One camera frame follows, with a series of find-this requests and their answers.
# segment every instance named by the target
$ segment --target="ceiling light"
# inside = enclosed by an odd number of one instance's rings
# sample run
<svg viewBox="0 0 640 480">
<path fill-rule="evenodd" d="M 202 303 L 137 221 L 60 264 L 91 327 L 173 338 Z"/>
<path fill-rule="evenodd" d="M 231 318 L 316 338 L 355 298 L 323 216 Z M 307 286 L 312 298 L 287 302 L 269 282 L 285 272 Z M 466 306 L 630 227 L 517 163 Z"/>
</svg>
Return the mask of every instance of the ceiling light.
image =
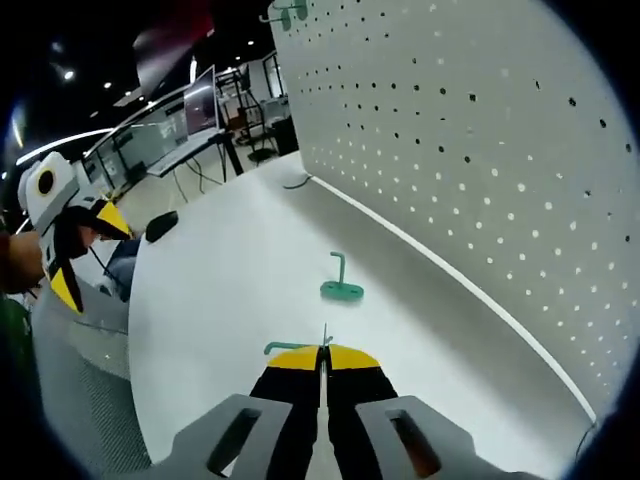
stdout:
<svg viewBox="0 0 640 480">
<path fill-rule="evenodd" d="M 79 140 L 81 138 L 90 137 L 92 135 L 100 135 L 101 133 L 111 133 L 115 130 L 115 128 L 101 128 L 100 130 L 94 130 L 92 132 L 84 132 L 79 133 L 77 135 L 72 135 L 70 137 L 61 138 L 60 140 L 56 140 L 55 142 L 48 143 L 43 145 L 42 147 L 38 147 L 35 150 L 23 155 L 18 160 L 16 160 L 16 165 L 21 165 L 30 158 L 35 157 L 36 155 L 40 155 L 43 152 L 48 152 L 49 150 L 54 149 L 58 145 L 63 145 L 65 143 L 73 142 L 74 140 Z"/>
<path fill-rule="evenodd" d="M 197 69 L 198 69 L 198 62 L 196 62 L 195 58 L 192 58 L 191 63 L 189 64 L 189 83 L 193 83 L 196 81 Z"/>
</svg>

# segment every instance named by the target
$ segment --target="wall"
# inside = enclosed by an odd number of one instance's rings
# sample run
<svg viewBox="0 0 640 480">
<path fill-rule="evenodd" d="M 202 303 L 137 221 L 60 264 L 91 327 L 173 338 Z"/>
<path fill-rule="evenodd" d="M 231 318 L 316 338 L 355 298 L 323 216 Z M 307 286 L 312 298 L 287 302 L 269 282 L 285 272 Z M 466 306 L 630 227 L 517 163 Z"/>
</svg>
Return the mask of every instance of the wall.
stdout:
<svg viewBox="0 0 640 480">
<path fill-rule="evenodd" d="M 272 28 L 308 172 L 426 246 L 605 414 L 638 345 L 640 169 L 584 45 L 524 0 L 328 0 Z"/>
</svg>

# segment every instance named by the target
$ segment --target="desk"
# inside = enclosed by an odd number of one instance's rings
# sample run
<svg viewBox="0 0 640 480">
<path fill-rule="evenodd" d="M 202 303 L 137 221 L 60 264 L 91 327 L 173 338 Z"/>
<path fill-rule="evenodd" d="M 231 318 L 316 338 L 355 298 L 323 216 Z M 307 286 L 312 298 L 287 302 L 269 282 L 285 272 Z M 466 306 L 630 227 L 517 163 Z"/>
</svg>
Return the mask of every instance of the desk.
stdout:
<svg viewBox="0 0 640 480">
<path fill-rule="evenodd" d="M 236 176 L 240 176 L 244 173 L 240 159 L 236 153 L 236 149 L 233 146 L 231 140 L 231 133 L 224 132 L 217 128 L 209 128 L 202 130 L 201 132 L 190 135 L 186 142 L 178 145 L 174 150 L 166 154 L 156 163 L 151 165 L 147 169 L 147 173 L 155 177 L 164 177 L 171 173 L 173 169 L 182 165 L 187 160 L 195 157 L 201 152 L 204 152 L 211 145 L 222 145 L 229 155 L 229 161 L 233 166 Z M 222 162 L 222 176 L 224 181 L 227 181 L 227 164 L 226 157 L 220 159 Z"/>
<path fill-rule="evenodd" d="M 232 393 L 249 393 L 268 342 L 334 342 L 376 357 L 413 394 L 469 431 L 505 470 L 558 477 L 589 420 L 544 361 L 419 252 L 313 181 L 298 152 L 179 210 L 143 242 L 129 317 L 133 398 L 154 462 L 174 435 Z M 336 279 L 360 304 L 321 299 Z"/>
</svg>

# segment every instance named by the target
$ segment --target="green hook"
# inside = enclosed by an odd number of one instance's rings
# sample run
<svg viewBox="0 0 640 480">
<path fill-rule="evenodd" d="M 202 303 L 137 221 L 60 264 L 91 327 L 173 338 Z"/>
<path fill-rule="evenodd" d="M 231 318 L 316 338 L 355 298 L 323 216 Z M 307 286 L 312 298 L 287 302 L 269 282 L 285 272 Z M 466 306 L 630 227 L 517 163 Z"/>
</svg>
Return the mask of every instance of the green hook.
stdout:
<svg viewBox="0 0 640 480">
<path fill-rule="evenodd" d="M 295 10 L 296 15 L 299 20 L 306 20 L 309 16 L 309 9 L 307 8 L 307 0 L 294 0 L 293 5 L 289 5 L 288 7 L 277 7 L 273 5 L 274 10 L 281 10 L 280 18 L 276 18 L 274 20 L 269 20 L 268 18 L 260 15 L 259 20 L 261 23 L 274 23 L 274 22 L 282 22 L 282 28 L 285 32 L 289 31 L 291 28 L 291 15 L 289 14 L 289 10 Z"/>
<path fill-rule="evenodd" d="M 331 341 L 333 340 L 333 337 L 327 337 L 325 339 L 326 345 L 329 345 L 329 343 L 331 343 Z M 271 353 L 271 350 L 273 350 L 274 348 L 282 348 L 283 350 L 295 350 L 296 348 L 303 348 L 303 347 L 310 347 L 311 345 L 307 345 L 306 343 L 287 343 L 287 342 L 269 342 L 267 343 L 267 346 L 264 347 L 264 354 L 265 355 L 269 355 Z"/>
<path fill-rule="evenodd" d="M 338 257 L 340 259 L 340 279 L 337 282 L 324 282 L 320 287 L 320 293 L 323 297 L 331 298 L 333 300 L 342 300 L 347 302 L 360 300 L 364 296 L 364 289 L 359 285 L 344 283 L 344 270 L 347 263 L 344 254 L 340 252 L 331 252 L 331 256 Z"/>
</svg>

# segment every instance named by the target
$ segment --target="gray floor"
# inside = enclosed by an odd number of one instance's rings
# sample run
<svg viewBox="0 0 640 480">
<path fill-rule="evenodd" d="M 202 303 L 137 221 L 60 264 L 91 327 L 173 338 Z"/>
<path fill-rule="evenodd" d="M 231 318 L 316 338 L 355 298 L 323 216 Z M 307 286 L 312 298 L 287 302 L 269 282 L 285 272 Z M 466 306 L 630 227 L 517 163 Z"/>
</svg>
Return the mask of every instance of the gray floor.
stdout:
<svg viewBox="0 0 640 480">
<path fill-rule="evenodd" d="M 270 148 L 269 142 L 266 142 L 265 148 Z M 236 151 L 245 172 L 256 168 L 256 164 L 248 158 L 251 153 L 250 147 L 236 147 Z M 222 164 L 215 145 L 196 155 L 194 160 L 197 160 L 202 165 L 202 173 L 205 176 L 222 183 Z M 198 167 L 194 160 L 189 160 L 188 164 L 197 170 Z M 199 177 L 187 164 L 180 165 L 174 172 L 189 202 L 195 201 L 202 195 L 199 190 Z M 227 181 L 233 181 L 235 178 L 235 172 L 227 159 Z M 202 189 L 205 193 L 216 188 L 220 188 L 220 185 L 203 180 Z M 133 229 L 140 231 L 154 217 L 170 210 L 175 210 L 184 204 L 185 202 L 176 185 L 176 179 L 170 173 L 164 178 L 147 176 L 124 195 L 118 202 L 118 208 L 123 212 Z"/>
</svg>

